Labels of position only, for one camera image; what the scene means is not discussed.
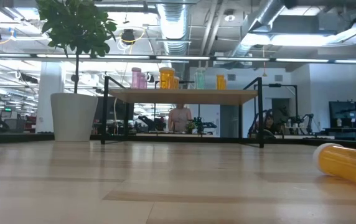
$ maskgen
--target green leaves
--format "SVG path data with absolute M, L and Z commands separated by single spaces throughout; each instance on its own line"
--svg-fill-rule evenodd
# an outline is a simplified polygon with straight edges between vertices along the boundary
M 99 11 L 93 1 L 88 0 L 36 0 L 40 19 L 46 21 L 42 32 L 52 39 L 49 47 L 76 50 L 76 54 L 91 52 L 91 57 L 109 53 L 105 42 L 113 38 L 116 23 L 107 12 Z

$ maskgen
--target white planter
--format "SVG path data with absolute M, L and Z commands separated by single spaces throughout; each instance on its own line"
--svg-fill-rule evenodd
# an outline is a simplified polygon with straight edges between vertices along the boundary
M 55 141 L 85 142 L 90 140 L 98 98 L 73 93 L 51 95 Z

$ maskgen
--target plant stem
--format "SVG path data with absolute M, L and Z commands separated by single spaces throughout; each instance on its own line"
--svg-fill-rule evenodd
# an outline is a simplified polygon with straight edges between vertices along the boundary
M 74 93 L 77 93 L 78 88 L 78 66 L 80 64 L 80 56 L 76 54 L 76 79 L 74 81 Z

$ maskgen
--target yellow plastic tube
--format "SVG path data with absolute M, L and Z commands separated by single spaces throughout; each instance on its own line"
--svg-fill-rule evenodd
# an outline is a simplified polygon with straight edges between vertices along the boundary
M 316 149 L 313 160 L 323 173 L 356 183 L 356 149 L 326 143 Z

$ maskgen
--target wooden tabletop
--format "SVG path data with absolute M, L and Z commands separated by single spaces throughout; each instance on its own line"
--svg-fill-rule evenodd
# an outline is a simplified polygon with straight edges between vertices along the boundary
M 256 90 L 110 90 L 109 94 L 128 103 L 182 103 L 242 105 L 257 96 Z

